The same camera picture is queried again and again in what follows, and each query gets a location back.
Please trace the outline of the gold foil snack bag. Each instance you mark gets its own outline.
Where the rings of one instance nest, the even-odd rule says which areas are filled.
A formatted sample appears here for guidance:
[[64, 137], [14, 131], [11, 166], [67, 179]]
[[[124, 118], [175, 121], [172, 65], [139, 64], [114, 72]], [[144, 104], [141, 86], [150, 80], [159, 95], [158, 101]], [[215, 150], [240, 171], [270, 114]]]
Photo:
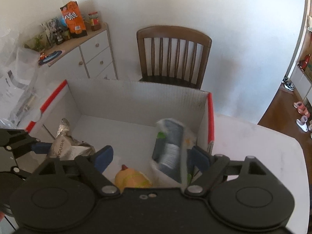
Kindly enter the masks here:
[[93, 146], [72, 137], [70, 123], [66, 118], [63, 118], [59, 124], [57, 136], [47, 153], [47, 158], [59, 158], [61, 161], [70, 161], [77, 156], [91, 156], [95, 153]]

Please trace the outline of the yellow giraffe toy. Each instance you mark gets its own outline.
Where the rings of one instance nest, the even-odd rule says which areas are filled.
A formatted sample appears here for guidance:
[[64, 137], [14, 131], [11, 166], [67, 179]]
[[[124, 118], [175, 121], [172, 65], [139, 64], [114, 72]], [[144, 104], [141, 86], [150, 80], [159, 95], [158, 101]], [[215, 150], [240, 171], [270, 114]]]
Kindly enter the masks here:
[[141, 172], [122, 165], [115, 176], [115, 185], [123, 191], [125, 188], [151, 188], [151, 181]]

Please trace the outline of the white tissue pack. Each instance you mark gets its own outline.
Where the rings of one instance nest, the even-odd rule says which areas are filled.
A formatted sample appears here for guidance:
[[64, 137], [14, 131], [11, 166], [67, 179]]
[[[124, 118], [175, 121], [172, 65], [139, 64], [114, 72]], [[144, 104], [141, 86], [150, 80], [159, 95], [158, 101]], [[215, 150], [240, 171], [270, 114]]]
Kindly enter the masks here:
[[172, 118], [157, 121], [157, 131], [150, 162], [156, 186], [185, 190], [194, 172], [189, 151], [196, 145], [197, 137]]

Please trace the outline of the clear plastic bag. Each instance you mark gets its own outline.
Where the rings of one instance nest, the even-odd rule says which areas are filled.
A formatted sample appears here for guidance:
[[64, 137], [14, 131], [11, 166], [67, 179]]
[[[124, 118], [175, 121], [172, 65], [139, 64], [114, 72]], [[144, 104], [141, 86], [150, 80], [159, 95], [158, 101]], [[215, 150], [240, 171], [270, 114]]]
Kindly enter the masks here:
[[20, 45], [19, 32], [1, 31], [1, 128], [17, 128], [45, 94], [40, 53]]

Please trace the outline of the red cardboard box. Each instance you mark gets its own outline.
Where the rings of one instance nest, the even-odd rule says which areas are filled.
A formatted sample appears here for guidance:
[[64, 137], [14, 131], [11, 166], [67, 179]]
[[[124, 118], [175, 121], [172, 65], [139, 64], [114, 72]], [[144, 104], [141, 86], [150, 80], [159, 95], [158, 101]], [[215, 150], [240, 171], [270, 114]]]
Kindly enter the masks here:
[[122, 165], [160, 180], [152, 163], [160, 120], [173, 119], [210, 151], [214, 143], [212, 94], [193, 88], [140, 81], [72, 79], [55, 82], [35, 108], [27, 126], [31, 136], [46, 127], [55, 136], [62, 118], [69, 120], [75, 139], [100, 150], [112, 146], [114, 158], [104, 175], [113, 180]]

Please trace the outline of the white drawer cabinet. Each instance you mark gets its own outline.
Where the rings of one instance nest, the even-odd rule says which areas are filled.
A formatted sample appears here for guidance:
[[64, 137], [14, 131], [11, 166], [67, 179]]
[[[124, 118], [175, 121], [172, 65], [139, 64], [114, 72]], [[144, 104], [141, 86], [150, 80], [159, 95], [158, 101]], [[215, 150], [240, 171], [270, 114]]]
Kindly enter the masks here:
[[107, 23], [102, 23], [97, 31], [88, 30], [84, 37], [55, 45], [45, 55], [57, 51], [61, 54], [47, 64], [50, 81], [118, 79]]

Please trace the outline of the orange snack bag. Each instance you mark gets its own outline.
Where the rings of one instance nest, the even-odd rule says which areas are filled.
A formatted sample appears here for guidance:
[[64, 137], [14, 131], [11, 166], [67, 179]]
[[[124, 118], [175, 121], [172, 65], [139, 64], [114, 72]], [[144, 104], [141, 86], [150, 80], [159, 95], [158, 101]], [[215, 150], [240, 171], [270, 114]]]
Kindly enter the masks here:
[[68, 2], [60, 10], [73, 38], [87, 36], [86, 26], [76, 1]]

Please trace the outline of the glass sauce jar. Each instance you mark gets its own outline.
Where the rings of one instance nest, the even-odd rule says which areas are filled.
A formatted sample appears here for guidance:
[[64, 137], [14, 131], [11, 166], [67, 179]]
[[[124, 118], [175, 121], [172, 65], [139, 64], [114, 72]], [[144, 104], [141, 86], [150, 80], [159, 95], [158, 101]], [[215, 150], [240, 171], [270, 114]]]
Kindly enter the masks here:
[[89, 21], [90, 21], [90, 27], [92, 31], [97, 31], [101, 29], [101, 24], [99, 22], [98, 18], [98, 12], [91, 12], [88, 14]]

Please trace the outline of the brown wooden chair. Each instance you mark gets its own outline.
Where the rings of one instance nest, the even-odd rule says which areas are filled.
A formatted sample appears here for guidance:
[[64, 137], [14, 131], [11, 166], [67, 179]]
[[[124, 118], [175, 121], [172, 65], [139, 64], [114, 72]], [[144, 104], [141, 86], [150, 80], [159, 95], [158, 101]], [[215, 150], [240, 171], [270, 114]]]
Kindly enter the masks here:
[[155, 25], [137, 31], [142, 82], [200, 89], [212, 39], [187, 27]]

